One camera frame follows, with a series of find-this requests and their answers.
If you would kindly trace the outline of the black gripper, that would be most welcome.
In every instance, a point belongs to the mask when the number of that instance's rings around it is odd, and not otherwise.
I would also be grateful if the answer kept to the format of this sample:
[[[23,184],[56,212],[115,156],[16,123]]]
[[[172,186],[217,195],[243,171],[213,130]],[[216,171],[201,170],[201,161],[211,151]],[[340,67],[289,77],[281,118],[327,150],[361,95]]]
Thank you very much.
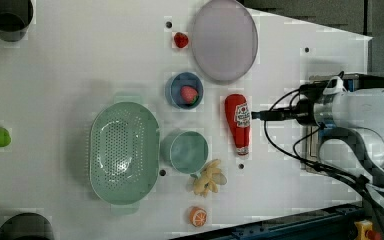
[[[251,118],[260,121],[296,120],[300,125],[314,126],[314,103],[308,99],[302,99],[295,105],[288,106],[284,114],[278,111],[259,111],[252,112]]]

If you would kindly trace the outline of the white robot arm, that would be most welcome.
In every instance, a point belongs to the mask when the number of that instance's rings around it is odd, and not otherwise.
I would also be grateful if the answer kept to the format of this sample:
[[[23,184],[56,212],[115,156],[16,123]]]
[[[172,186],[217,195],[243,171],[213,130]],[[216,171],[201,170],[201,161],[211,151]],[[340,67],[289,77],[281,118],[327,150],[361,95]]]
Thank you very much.
[[[384,210],[384,88],[349,92],[304,85],[294,93],[302,97],[296,105],[272,105],[251,117],[265,123],[296,120],[322,130],[315,161],[295,151],[289,156],[349,185]]]

